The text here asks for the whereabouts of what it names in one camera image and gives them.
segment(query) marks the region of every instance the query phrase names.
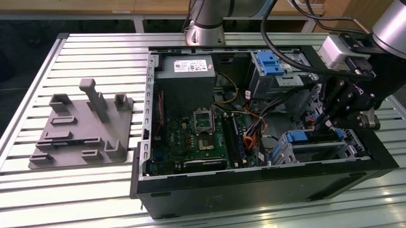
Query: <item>sticker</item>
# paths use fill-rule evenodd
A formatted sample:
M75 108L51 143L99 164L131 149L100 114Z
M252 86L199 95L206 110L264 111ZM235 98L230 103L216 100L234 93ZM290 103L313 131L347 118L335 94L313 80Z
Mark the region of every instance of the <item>sticker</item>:
M114 10L112 12L114 13L131 13L131 11L127 11L127 10Z
M264 162L266 161L266 157L262 153L258 153L258 158Z
M287 63L279 63L279 66L282 69L291 69L291 65L288 65Z
M246 99L250 100L251 99L251 91L246 90Z
M207 71L206 60L178 60L174 62L175 72Z

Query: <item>motherboard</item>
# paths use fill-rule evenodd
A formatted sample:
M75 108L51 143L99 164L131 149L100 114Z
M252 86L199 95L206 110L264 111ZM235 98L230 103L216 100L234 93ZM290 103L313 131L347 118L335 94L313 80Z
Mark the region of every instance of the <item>motherboard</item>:
M246 154L242 134L244 118L196 110L192 115L166 120L164 132L155 137L151 175L216 171L256 166Z

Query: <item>aluminum slotted table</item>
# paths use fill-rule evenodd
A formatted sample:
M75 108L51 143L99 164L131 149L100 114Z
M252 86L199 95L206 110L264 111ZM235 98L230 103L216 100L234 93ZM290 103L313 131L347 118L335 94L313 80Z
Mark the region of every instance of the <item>aluminum slotted table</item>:
M313 45L327 34L271 34L276 45ZM227 33L228 45L264 45L258 33ZM184 46L184 36L71 34L56 40L0 140L0 228L3 227L371 227L406 222L406 112L393 96L377 111L377 132L401 168L330 200L152 220L128 198L134 149L140 140L148 47ZM92 77L104 98L135 100L127 161L57 171L29 170L53 93L84 99L80 79Z

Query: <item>circuit board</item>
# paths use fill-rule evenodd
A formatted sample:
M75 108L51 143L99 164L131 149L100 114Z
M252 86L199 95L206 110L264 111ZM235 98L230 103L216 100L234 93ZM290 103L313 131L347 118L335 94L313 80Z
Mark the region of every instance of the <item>circuit board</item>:
M195 126L206 127L212 118L214 130L210 134L196 134ZM176 173L178 166L184 161L227 160L227 169L231 169L227 146L223 136L222 116L199 116L194 122L194 116L179 119L167 119L166 133L160 143L152 148L152 161L150 166L152 175L170 175ZM246 131L244 119L236 117L239 133ZM247 163L247 167L255 166L255 162Z

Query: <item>power supply label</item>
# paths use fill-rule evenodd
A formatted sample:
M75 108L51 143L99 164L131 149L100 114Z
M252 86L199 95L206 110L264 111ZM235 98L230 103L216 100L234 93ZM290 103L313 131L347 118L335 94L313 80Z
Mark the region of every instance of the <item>power supply label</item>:
M174 62L175 72L207 71L206 60L178 60Z

